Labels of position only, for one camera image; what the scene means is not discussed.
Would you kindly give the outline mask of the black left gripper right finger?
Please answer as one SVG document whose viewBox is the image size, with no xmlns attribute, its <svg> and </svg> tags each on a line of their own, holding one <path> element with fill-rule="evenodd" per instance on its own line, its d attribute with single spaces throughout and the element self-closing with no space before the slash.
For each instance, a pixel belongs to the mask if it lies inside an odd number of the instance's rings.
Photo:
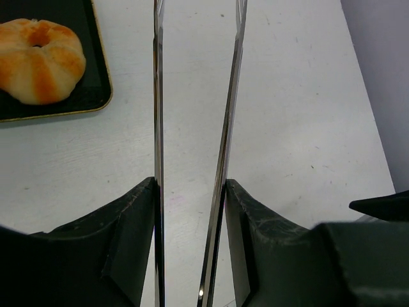
<svg viewBox="0 0 409 307">
<path fill-rule="evenodd" d="M 407 306 L 408 193 L 357 200 L 371 222 L 299 226 L 226 186 L 237 306 Z"/>
</svg>

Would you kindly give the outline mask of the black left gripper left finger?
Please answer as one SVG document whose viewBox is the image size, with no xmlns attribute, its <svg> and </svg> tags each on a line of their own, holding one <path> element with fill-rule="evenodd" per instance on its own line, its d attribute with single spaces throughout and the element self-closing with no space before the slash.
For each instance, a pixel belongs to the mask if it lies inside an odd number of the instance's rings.
<svg viewBox="0 0 409 307">
<path fill-rule="evenodd" d="M 148 177 L 49 233 L 1 228 L 2 306 L 139 306 L 154 224 Z"/>
</svg>

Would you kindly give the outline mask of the metal tongs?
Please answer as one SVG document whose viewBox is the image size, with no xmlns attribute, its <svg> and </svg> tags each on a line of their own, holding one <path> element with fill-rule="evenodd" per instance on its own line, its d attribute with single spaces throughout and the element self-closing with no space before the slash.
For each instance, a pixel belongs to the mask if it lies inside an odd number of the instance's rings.
<svg viewBox="0 0 409 307">
<path fill-rule="evenodd" d="M 155 305 L 211 306 L 245 1 L 155 1 Z"/>
</svg>

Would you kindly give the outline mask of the round pumpkin-shaped bun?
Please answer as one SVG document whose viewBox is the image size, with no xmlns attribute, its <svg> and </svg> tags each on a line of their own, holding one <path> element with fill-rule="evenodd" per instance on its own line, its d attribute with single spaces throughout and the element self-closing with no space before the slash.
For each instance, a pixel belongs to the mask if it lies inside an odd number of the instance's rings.
<svg viewBox="0 0 409 307">
<path fill-rule="evenodd" d="M 68 98 L 86 70 L 79 37 L 48 20 L 1 24 L 1 90 L 19 102 L 42 106 Z"/>
</svg>

